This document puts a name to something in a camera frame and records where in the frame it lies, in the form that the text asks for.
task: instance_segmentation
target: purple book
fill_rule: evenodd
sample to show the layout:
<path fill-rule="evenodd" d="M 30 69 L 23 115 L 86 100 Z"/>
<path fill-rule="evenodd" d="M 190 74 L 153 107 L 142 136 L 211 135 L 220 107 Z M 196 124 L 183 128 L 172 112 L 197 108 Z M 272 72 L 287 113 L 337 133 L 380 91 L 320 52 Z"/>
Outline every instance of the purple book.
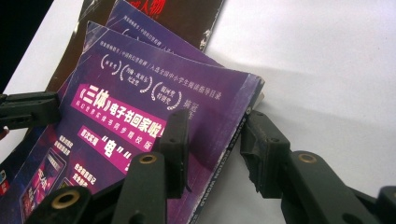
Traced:
<path fill-rule="evenodd" d="M 207 57 L 200 50 L 173 34 L 168 29 L 160 25 L 158 22 L 149 18 L 143 12 L 131 6 L 128 2 L 123 0 L 116 1 L 107 27 L 110 29 L 128 35 L 142 42 L 148 43 L 152 46 L 172 51 L 177 55 L 200 62 L 220 66 L 213 59 Z M 67 83 L 70 78 L 66 80 L 63 86 L 58 91 L 59 97 L 62 99 Z M 33 145 L 42 133 L 42 128 L 33 129 L 24 142 L 14 150 L 14 152 L 0 164 L 0 172 L 4 176 L 0 179 L 0 200 L 12 183 L 14 176 L 18 173 L 25 158 L 30 152 L 31 145 Z"/>
<path fill-rule="evenodd" d="M 61 103 L 62 121 L 35 144 L 0 201 L 2 223 L 22 223 L 20 198 L 50 148 L 66 166 L 50 191 L 81 185 L 95 193 L 124 178 L 151 151 L 168 116 L 190 111 L 188 184 L 168 201 L 168 223 L 194 222 L 263 85 L 260 77 L 197 63 L 90 23 Z"/>

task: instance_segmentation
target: book spine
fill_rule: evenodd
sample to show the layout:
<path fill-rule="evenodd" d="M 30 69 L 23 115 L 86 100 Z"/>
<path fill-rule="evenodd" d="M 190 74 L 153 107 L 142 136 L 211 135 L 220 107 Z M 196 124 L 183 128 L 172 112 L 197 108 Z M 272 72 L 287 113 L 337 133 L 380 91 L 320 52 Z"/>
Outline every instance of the book spine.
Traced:
<path fill-rule="evenodd" d="M 252 97 L 250 104 L 247 106 L 247 109 L 245 111 L 244 116 L 242 117 L 241 121 L 239 122 L 239 125 L 237 126 L 237 129 L 235 131 L 235 133 L 233 134 L 233 138 L 231 139 L 230 144 L 228 145 L 227 148 L 225 148 L 222 156 L 220 156 L 220 160 L 218 162 L 218 164 L 216 165 L 215 168 L 215 172 L 212 174 L 208 184 L 205 187 L 205 193 L 202 196 L 200 202 L 198 204 L 196 204 L 196 208 L 195 210 L 192 212 L 191 217 L 188 220 L 189 224 L 195 224 L 198 221 L 198 218 L 202 212 L 202 209 L 205 206 L 205 203 L 207 201 L 207 198 L 209 197 L 210 192 L 212 191 L 213 187 L 215 186 L 215 183 L 217 181 L 217 179 L 219 178 L 219 174 L 222 170 L 222 168 L 224 167 L 225 162 L 228 160 L 228 158 L 231 155 L 231 152 L 233 150 L 233 146 L 235 145 L 236 141 L 238 140 L 238 137 L 242 131 L 242 128 L 244 127 L 247 119 L 248 119 L 248 115 L 250 114 L 250 112 L 252 111 L 252 108 L 255 104 L 255 101 L 257 99 L 257 97 L 259 96 L 259 94 L 261 93 L 261 89 L 263 86 L 264 82 L 262 82 L 261 84 L 259 84 L 257 91 L 255 92 L 254 96 Z"/>

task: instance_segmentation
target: white surface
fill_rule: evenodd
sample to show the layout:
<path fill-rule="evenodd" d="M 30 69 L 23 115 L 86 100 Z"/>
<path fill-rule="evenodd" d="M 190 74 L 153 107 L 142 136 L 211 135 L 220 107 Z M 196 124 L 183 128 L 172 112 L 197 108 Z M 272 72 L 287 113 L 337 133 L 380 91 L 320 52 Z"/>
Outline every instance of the white surface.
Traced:
<path fill-rule="evenodd" d="M 6 93 L 45 89 L 80 3 L 53 3 Z M 266 80 L 258 110 L 292 150 L 319 154 L 372 196 L 396 185 L 395 1 L 225 0 L 206 53 Z M 1 153 L 11 141 L 21 139 Z M 279 206 L 255 192 L 236 147 L 199 223 L 285 223 Z"/>

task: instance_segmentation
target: clamp jaw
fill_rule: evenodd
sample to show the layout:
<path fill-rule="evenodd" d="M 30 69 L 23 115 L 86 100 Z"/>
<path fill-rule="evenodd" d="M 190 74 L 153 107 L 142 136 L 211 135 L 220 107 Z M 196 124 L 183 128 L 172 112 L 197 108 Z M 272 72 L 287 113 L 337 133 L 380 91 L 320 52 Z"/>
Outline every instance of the clamp jaw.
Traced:
<path fill-rule="evenodd" d="M 45 126 L 61 119 L 55 92 L 0 94 L 0 127 L 9 130 Z"/>
<path fill-rule="evenodd" d="M 290 151 L 290 142 L 263 113 L 252 111 L 241 155 L 263 198 L 281 198 L 288 224 L 396 223 L 396 187 L 377 199 L 346 186 L 320 156 Z"/>

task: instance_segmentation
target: book cover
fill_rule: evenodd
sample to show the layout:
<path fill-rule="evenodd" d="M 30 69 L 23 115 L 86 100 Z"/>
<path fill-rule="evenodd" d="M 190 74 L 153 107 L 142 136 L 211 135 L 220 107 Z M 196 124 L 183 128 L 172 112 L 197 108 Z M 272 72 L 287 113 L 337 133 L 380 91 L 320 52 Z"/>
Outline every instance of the book cover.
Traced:
<path fill-rule="evenodd" d="M 31 152 L 32 146 L 44 129 L 43 127 L 33 128 L 0 164 L 0 200 L 7 193 L 12 181 Z"/>
<path fill-rule="evenodd" d="M 50 149 L 20 198 L 22 220 L 50 193 L 64 167 L 65 161 Z"/>
<path fill-rule="evenodd" d="M 130 159 L 150 151 L 167 117 L 182 108 L 190 110 L 191 192 L 168 201 L 168 218 L 192 221 L 262 79 L 176 56 L 95 23 L 80 59 L 61 103 L 63 119 L 44 131 L 0 201 L 2 221 L 21 223 L 15 199 L 50 148 L 66 164 L 52 190 L 72 184 L 95 193 L 122 179 Z"/>

